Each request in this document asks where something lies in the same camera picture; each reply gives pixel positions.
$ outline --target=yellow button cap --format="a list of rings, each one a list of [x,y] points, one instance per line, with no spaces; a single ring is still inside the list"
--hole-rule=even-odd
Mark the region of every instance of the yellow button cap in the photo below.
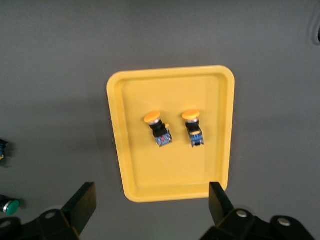
[[[199,116],[200,116],[200,112],[198,110],[189,110],[189,111],[185,111],[182,114],[182,118],[188,121],[194,120]]]
[[[148,115],[144,117],[144,122],[147,124],[153,123],[157,119],[160,118],[160,112],[159,111],[153,111],[150,112]]]

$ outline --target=yellow tray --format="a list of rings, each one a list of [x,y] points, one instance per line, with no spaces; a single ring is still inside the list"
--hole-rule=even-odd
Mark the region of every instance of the yellow tray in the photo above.
[[[235,78],[224,66],[123,71],[107,84],[123,189],[133,202],[207,198],[228,185]],[[199,110],[193,147],[182,113]],[[144,116],[160,111],[172,143],[159,147]]]

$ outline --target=screw hole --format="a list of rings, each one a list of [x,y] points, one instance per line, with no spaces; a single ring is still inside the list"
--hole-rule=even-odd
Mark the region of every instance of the screw hole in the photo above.
[[[10,224],[11,224],[11,221],[5,221],[0,224],[0,229],[8,227]]]
[[[45,218],[46,218],[46,219],[51,219],[51,218],[53,218],[55,215],[56,215],[55,212],[49,212],[48,214],[45,215]]]
[[[236,214],[240,217],[240,218],[246,218],[248,216],[248,214],[243,211],[243,210],[238,210],[236,211]]]
[[[285,227],[289,227],[291,225],[290,221],[288,219],[285,219],[283,217],[278,219],[278,222]]]

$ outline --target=tray rim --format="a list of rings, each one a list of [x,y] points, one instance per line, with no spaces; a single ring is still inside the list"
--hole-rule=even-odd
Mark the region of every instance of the tray rim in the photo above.
[[[114,134],[114,140],[116,145],[117,157],[120,167],[122,186],[125,196],[136,203],[146,202],[158,202],[158,201],[172,201],[183,199],[198,199],[207,198],[209,196],[209,183],[208,192],[199,192],[197,194],[182,193],[175,196],[162,195],[162,196],[148,196],[137,197],[135,192],[135,186],[133,181],[128,178],[127,165],[125,163],[124,144],[121,138],[120,132],[123,131],[119,124],[119,113],[116,104],[116,95],[114,93],[115,87],[123,81],[130,81],[134,79],[157,79],[165,77],[186,77],[190,75],[224,75],[227,80],[227,96],[226,96],[226,128],[225,138],[228,139],[224,143],[224,154],[226,154],[223,164],[222,181],[220,182],[224,190],[227,189],[229,179],[229,165],[230,165],[230,151],[231,151],[231,139],[232,139],[232,123],[233,123],[233,107],[234,107],[234,95],[235,95],[235,77],[231,70],[223,65],[208,65],[208,66],[191,66],[191,67],[173,67],[173,68],[156,68],[156,69],[142,69],[142,70],[129,70],[119,71],[114,73],[106,85],[106,92],[108,98],[108,104],[110,109],[110,116],[112,121],[112,129]]]

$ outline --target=gray background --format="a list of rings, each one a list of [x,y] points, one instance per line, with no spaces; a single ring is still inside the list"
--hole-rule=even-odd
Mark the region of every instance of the gray background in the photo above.
[[[319,15],[312,0],[0,2],[0,138],[14,148],[0,194],[23,199],[26,223],[94,181],[82,239],[199,239],[213,225],[207,199],[126,199],[106,84],[118,71],[225,65],[229,198],[319,239]]]

